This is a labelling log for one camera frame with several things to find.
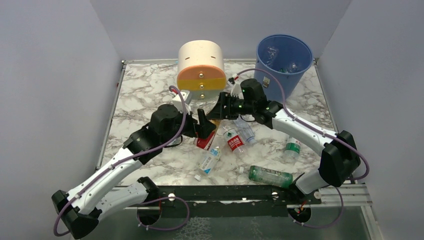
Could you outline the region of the white suntory label bottle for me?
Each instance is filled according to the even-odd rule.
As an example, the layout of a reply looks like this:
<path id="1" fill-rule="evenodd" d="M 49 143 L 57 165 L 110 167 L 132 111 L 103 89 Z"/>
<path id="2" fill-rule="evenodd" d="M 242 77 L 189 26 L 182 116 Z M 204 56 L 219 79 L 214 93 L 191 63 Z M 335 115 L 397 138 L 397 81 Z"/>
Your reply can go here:
<path id="1" fill-rule="evenodd" d="M 197 164 L 197 170 L 194 174 L 194 179 L 200 182 L 203 177 L 209 176 L 215 168 L 218 161 L 221 159 L 223 152 L 222 146 L 216 146 L 210 148 L 206 153 L 203 154 L 202 159 Z"/>

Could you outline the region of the blue label clear bottle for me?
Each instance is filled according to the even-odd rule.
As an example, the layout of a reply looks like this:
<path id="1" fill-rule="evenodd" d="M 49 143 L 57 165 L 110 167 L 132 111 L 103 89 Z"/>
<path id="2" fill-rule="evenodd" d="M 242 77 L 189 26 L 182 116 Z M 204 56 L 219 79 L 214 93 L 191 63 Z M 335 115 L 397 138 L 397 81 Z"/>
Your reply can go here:
<path id="1" fill-rule="evenodd" d="M 278 64 L 282 52 L 279 46 L 269 45 L 264 49 L 263 63 L 268 68 L 272 68 Z"/>

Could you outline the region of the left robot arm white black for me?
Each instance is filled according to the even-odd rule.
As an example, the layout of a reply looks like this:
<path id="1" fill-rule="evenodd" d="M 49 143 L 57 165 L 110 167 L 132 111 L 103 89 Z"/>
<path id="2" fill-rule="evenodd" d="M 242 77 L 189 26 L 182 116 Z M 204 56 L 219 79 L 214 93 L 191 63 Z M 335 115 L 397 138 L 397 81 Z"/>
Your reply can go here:
<path id="1" fill-rule="evenodd" d="M 181 135 L 208 138 L 216 125 L 206 118 L 202 109 L 198 109 L 197 113 L 198 120 L 189 110 L 179 111 L 172 104 L 160 105 L 152 113 L 150 121 L 133 132 L 106 165 L 75 188 L 56 191 L 51 197 L 57 212 L 54 235 L 63 236 L 58 232 L 58 224 L 62 221 L 67 228 L 65 235 L 81 239 L 111 214 L 157 197 L 159 189 L 149 177 L 141 177 L 121 190 L 113 189 Z"/>

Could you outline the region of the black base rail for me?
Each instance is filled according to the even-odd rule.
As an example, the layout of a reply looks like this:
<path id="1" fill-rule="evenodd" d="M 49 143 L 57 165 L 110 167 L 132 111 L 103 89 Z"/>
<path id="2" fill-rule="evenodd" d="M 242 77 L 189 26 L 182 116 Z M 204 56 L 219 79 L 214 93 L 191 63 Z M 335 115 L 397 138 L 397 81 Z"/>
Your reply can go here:
<path id="1" fill-rule="evenodd" d="M 136 217 L 145 225 L 160 218 L 288 217 L 289 206 L 305 209 L 321 204 L 317 190 L 298 198 L 290 190 L 273 185 L 159 185 L 136 203 Z"/>

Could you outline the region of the blue plastic bin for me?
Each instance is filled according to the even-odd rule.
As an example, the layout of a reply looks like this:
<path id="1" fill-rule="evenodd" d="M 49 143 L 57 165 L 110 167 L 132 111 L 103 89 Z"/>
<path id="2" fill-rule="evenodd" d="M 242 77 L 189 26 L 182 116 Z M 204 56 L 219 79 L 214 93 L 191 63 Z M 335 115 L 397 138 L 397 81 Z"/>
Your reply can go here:
<path id="1" fill-rule="evenodd" d="M 262 84 L 268 100 L 286 100 L 313 64 L 310 47 L 297 37 L 275 34 L 265 37 L 256 48 L 253 78 Z"/>

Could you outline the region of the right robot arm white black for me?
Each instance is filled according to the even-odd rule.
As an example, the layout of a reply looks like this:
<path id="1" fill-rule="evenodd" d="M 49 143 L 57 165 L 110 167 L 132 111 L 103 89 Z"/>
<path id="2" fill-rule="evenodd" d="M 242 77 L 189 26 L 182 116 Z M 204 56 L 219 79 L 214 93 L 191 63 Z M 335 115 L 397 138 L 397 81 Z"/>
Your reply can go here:
<path id="1" fill-rule="evenodd" d="M 299 198 L 326 186 L 340 187 L 364 161 L 351 133 L 320 128 L 294 115 L 284 104 L 268 100 L 261 84 L 253 78 L 241 82 L 238 94 L 221 92 L 206 115 L 209 120 L 235 120 L 251 115 L 270 129 L 294 137 L 320 156 L 319 167 L 299 176 L 289 190 Z"/>

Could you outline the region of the dark green label bottle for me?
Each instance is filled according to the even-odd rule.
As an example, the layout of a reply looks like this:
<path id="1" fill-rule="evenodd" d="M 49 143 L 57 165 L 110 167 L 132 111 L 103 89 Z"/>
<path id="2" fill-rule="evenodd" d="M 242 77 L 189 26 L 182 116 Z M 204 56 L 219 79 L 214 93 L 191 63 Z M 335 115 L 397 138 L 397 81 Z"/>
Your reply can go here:
<path id="1" fill-rule="evenodd" d="M 300 71 L 300 67 L 295 62 L 291 62 L 288 65 L 280 68 L 278 71 L 286 74 L 294 74 Z"/>

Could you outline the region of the green white label bottle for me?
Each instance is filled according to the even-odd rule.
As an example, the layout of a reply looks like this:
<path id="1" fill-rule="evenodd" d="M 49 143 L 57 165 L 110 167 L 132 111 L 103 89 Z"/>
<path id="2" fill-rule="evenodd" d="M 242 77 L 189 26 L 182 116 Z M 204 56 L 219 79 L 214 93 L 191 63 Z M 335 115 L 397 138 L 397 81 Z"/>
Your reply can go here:
<path id="1" fill-rule="evenodd" d="M 296 138 L 289 136 L 286 141 L 284 156 L 290 160 L 297 160 L 300 156 L 302 143 Z"/>

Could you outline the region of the green tinted bottle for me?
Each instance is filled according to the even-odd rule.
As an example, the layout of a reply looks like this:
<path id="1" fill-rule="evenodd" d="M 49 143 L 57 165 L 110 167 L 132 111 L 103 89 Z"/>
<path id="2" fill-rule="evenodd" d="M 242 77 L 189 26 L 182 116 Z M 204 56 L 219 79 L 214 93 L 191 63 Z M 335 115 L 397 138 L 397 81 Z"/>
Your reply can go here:
<path id="1" fill-rule="evenodd" d="M 250 166 L 248 178 L 257 183 L 272 185 L 283 189 L 288 189 L 293 182 L 293 175 L 291 173 L 272 170 L 257 165 Z"/>

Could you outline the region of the clear blue tinted bottle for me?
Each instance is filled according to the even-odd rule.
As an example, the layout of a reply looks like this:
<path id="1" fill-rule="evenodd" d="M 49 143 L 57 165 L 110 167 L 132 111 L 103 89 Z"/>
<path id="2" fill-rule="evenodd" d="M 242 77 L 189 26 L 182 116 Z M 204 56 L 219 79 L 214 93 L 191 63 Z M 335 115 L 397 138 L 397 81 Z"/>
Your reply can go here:
<path id="1" fill-rule="evenodd" d="M 255 133 L 245 120 L 239 116 L 237 119 L 233 120 L 233 123 L 236 126 L 237 132 L 247 144 L 253 145 L 256 143 Z"/>

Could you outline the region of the gold red label bottle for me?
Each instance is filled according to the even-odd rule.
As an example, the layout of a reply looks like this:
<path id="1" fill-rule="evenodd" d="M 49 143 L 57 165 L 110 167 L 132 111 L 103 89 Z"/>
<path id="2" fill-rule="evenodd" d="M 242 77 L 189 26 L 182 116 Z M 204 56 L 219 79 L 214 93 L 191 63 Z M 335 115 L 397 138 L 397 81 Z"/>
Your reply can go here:
<path id="1" fill-rule="evenodd" d="M 215 138 L 215 135 L 217 134 L 217 131 L 218 131 L 219 126 L 221 124 L 221 120 L 211 120 L 211 122 L 214 123 L 214 125 L 215 125 L 214 131 L 212 131 L 211 134 L 205 139 L 195 138 L 193 144 L 196 147 L 203 149 L 203 150 L 209 150 L 210 149 L 212 142 Z"/>

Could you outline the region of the red nongfu label bottle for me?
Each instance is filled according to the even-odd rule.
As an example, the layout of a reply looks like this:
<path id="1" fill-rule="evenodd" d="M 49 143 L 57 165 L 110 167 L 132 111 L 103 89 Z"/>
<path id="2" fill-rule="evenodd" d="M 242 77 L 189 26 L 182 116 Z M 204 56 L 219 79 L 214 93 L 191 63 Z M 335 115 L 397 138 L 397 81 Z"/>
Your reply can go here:
<path id="1" fill-rule="evenodd" d="M 246 153 L 246 146 L 239 132 L 229 125 L 224 127 L 223 137 L 230 150 L 239 157 Z"/>

